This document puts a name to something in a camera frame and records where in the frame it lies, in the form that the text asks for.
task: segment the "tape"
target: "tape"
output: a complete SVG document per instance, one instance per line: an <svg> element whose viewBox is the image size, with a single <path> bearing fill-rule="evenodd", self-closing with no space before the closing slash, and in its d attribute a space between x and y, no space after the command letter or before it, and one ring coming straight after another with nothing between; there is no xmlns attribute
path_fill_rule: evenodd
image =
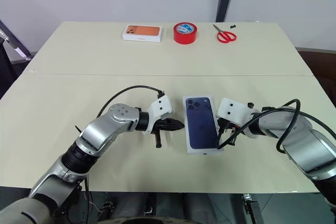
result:
<svg viewBox="0 0 336 224"><path fill-rule="evenodd" d="M188 22L174 26L174 40L180 44L190 44L196 40L197 27Z"/></svg>

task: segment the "phone box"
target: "phone box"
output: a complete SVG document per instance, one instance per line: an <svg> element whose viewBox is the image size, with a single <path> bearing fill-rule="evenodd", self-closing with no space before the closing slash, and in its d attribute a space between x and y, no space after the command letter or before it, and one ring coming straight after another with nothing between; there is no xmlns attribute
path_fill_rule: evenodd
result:
<svg viewBox="0 0 336 224"><path fill-rule="evenodd" d="M212 109L212 115L213 115L213 120L215 123L216 127L216 132L218 135L218 123L217 123L217 118L216 118L216 111L215 111L215 104L213 101L212 95L188 95L188 96L183 96L182 101L183 101L183 108L184 108L184 127L185 127L185 136L186 136L186 146L187 146L187 151L188 153L191 154L214 154L214 153L222 153L224 150L222 149L216 149L216 148L205 148L205 149L194 149L191 147L190 144L190 138L189 138L189 126L188 126L188 117L187 117L187 107L186 107L186 101L188 99L192 98L208 98L210 101L211 109Z"/></svg>
<svg viewBox="0 0 336 224"><path fill-rule="evenodd" d="M122 33L124 40L161 42L162 27L147 25L127 25Z"/></svg>

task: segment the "floor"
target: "floor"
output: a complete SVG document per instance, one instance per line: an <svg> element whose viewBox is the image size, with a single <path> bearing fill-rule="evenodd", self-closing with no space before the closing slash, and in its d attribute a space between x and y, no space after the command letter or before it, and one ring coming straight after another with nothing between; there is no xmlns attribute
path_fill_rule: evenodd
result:
<svg viewBox="0 0 336 224"><path fill-rule="evenodd" d="M29 189L0 187L0 209L28 194ZM104 202L109 200L116 202L124 193L92 192L92 195L97 208L101 209ZM209 194L218 224L252 223L250 216L245 213L240 196L239 194ZM252 194L251 196L253 200L258 201L265 224L334 223L334 216L321 194ZM91 209L89 223L97 223L98 212L93 206L90 207L90 211ZM55 218L53 223L79 223L85 219L85 216L86 200L82 193L78 203L69 209L68 214L64 213Z"/></svg>

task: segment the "white table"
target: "white table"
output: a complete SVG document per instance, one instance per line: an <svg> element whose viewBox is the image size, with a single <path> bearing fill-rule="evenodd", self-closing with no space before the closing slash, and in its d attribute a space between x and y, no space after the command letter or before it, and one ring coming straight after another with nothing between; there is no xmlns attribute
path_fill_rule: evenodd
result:
<svg viewBox="0 0 336 224"><path fill-rule="evenodd" d="M195 23L197 40L180 45L174 24L161 43L122 39L126 23L65 22L24 73L128 76L311 76L285 33L273 23L235 23L234 43L217 41L212 23ZM228 30L230 23L218 23Z"/></svg>

